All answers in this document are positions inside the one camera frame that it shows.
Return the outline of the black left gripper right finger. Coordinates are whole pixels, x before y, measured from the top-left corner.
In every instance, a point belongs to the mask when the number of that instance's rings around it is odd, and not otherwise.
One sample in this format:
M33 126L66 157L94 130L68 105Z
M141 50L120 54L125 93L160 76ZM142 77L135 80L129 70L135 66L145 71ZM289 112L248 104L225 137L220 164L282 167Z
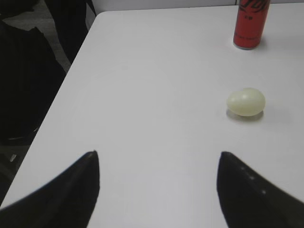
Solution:
M218 163L217 193L230 228L302 228L304 204L231 152Z

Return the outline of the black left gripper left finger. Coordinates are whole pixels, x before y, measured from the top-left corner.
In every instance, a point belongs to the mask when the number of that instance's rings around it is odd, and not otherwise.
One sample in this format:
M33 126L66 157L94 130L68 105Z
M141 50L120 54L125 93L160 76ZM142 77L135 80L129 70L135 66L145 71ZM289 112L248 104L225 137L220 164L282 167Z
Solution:
M100 191L96 151L52 181L0 211L2 228L86 228Z

